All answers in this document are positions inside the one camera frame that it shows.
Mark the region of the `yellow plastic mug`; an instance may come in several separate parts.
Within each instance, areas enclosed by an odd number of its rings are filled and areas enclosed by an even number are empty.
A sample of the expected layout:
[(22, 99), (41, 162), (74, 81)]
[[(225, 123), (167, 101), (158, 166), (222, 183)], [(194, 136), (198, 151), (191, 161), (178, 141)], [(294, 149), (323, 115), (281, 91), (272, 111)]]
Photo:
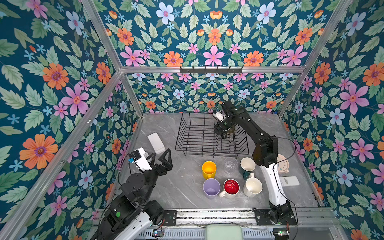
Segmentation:
[(202, 165), (202, 172), (203, 172), (203, 177), (207, 179), (212, 179), (215, 177), (216, 172), (217, 172), (217, 166), (214, 162), (212, 161), (206, 161)]

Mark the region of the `black mug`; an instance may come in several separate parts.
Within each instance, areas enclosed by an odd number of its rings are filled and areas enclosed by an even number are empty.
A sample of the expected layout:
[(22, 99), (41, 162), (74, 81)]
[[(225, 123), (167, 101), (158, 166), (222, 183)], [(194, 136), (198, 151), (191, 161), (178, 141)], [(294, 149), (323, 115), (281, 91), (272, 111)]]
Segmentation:
[(221, 138), (223, 140), (229, 139), (234, 132), (235, 132), (235, 128), (230, 128), (228, 131), (224, 131), (221, 134)]

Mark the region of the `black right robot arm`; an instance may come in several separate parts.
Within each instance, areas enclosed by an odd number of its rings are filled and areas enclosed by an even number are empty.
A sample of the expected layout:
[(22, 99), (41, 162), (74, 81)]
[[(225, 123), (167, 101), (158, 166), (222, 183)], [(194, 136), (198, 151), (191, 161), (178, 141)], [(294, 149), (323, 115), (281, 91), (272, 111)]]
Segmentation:
[(279, 179), (278, 137), (271, 136), (257, 125), (244, 107), (237, 107), (231, 101), (225, 101), (221, 108), (220, 111), (214, 112), (214, 118), (217, 120), (215, 134), (225, 140), (230, 130), (240, 126), (255, 144), (252, 159), (261, 168), (267, 184), (271, 222), (275, 225), (296, 225), (297, 218), (292, 209), (295, 204), (287, 198)]

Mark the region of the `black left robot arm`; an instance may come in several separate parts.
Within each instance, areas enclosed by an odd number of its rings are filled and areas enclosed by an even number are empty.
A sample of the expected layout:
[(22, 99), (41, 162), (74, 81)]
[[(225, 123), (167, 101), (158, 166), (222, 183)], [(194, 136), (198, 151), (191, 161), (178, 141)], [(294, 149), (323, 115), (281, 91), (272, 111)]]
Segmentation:
[(159, 176), (173, 169), (171, 150), (167, 149), (155, 163), (156, 153), (145, 157), (143, 148), (128, 153), (139, 168), (121, 185), (122, 191), (107, 207), (92, 240), (134, 240), (163, 219), (164, 208), (149, 198)]

